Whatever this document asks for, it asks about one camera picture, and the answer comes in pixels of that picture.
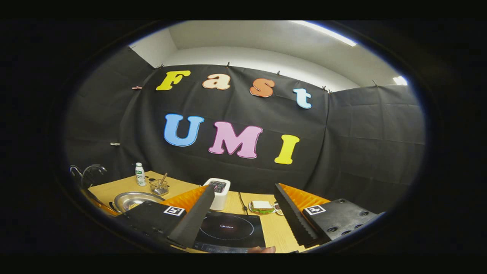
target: pink letter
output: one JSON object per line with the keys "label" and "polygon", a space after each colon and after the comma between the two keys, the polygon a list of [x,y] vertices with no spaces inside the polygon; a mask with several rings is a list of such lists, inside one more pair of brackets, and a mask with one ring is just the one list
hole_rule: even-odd
{"label": "pink letter", "polygon": [[242,145],[242,148],[237,152],[239,157],[257,158],[255,147],[257,146],[257,138],[263,131],[262,128],[248,126],[237,137],[232,124],[229,122],[215,122],[215,127],[217,128],[215,143],[208,151],[214,154],[223,154],[225,152],[223,142],[225,141],[228,154],[232,155]]}

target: black fabric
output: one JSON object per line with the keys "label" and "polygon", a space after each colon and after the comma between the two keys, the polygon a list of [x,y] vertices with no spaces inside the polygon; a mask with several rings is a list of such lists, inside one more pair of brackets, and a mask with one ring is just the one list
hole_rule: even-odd
{"label": "black fabric", "polygon": [[120,122],[134,95],[154,70],[130,48],[111,56],[80,86],[72,98],[65,121],[65,150],[69,164],[81,171],[102,164],[107,173],[94,178],[94,185],[133,175],[120,162]]}
{"label": "black fabric", "polygon": [[329,99],[323,150],[304,190],[387,211],[423,159],[425,124],[414,92],[408,86],[374,86],[335,92]]}
{"label": "black fabric", "polygon": [[[117,64],[125,62],[132,65],[118,72]],[[181,70],[191,74],[168,91],[156,90],[168,71]],[[204,88],[211,74],[229,75],[230,88]],[[272,96],[250,94],[258,78],[275,82]],[[132,90],[135,85],[143,89]],[[295,88],[312,95],[311,109],[297,104]],[[131,51],[95,72],[81,87],[73,108],[67,135],[71,164],[101,163],[109,171],[105,182],[132,176],[135,163],[141,162],[145,170],[168,172],[194,184],[219,177],[230,180],[233,191],[272,194],[274,184],[283,183],[330,200],[344,198],[375,213],[390,209],[402,197],[425,145],[421,107],[408,86],[329,95],[309,83],[240,67],[180,65],[153,70]],[[177,130],[181,138],[187,136],[189,116],[205,119],[192,145],[174,146],[164,139],[167,114],[184,117]],[[247,126],[263,128],[257,158],[229,155],[225,146],[223,154],[210,153],[216,121],[231,123],[237,135]],[[300,138],[290,165],[274,162],[284,134]]]}
{"label": "black fabric", "polygon": [[[179,70],[190,70],[191,74],[171,90],[156,91],[166,72]],[[220,73],[231,77],[230,88],[217,90],[202,86],[208,75]],[[272,96],[262,98],[250,94],[249,88],[258,78],[276,83]],[[312,95],[311,109],[297,105],[294,88],[304,88]],[[219,177],[230,180],[233,191],[271,194],[275,182],[303,188],[321,149],[327,98],[325,92],[311,84],[264,71],[215,65],[163,67],[138,91],[127,110],[127,119],[122,124],[126,134],[121,135],[121,147],[147,162],[148,168],[194,184]],[[177,131],[181,138],[188,133],[187,117],[205,119],[194,144],[178,147],[165,141],[165,115],[170,113],[184,117]],[[237,135],[247,126],[263,128],[257,142],[257,158],[241,158],[227,151],[221,155],[210,153],[216,121],[230,122]],[[300,138],[291,165],[274,162],[281,151],[284,134]]]}

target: water bottle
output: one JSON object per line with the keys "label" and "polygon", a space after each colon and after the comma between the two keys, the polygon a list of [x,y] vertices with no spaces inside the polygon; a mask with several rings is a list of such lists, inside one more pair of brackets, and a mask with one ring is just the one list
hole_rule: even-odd
{"label": "water bottle", "polygon": [[137,184],[139,186],[146,186],[146,174],[144,172],[144,169],[142,168],[141,163],[136,163],[135,164],[135,176],[137,177]]}

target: yellow letter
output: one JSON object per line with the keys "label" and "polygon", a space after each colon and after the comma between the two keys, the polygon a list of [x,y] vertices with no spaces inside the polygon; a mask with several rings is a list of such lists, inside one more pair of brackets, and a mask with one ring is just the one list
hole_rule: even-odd
{"label": "yellow letter", "polygon": [[293,163],[291,156],[293,155],[294,146],[300,141],[300,139],[294,135],[283,135],[281,136],[281,139],[281,153],[279,153],[279,156],[274,159],[274,161],[278,164],[290,165]]}
{"label": "yellow letter", "polygon": [[162,81],[161,85],[156,87],[155,90],[170,90],[172,88],[171,84],[174,83],[175,85],[181,81],[183,76],[189,76],[191,71],[189,70],[182,70],[182,71],[168,71],[166,73],[166,78]]}
{"label": "yellow letter", "polygon": [[225,90],[230,87],[230,76],[226,74],[212,74],[208,76],[208,80],[203,82],[203,87],[207,89],[216,88]]}

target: light blue letter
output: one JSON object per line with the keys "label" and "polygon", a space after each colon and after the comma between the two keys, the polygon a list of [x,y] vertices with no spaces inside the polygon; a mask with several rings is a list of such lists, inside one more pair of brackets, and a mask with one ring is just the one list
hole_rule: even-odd
{"label": "light blue letter", "polygon": [[164,129],[164,139],[173,145],[179,147],[187,147],[192,145],[196,141],[198,136],[198,129],[200,124],[205,120],[199,116],[189,116],[187,120],[189,121],[189,131],[186,138],[181,139],[177,136],[179,121],[183,119],[183,116],[179,114],[168,114],[166,115],[166,128]]}
{"label": "light blue letter", "polygon": [[307,93],[303,88],[295,88],[293,92],[296,93],[296,102],[302,108],[311,108],[311,104],[306,102],[306,98],[311,98],[311,94]]}

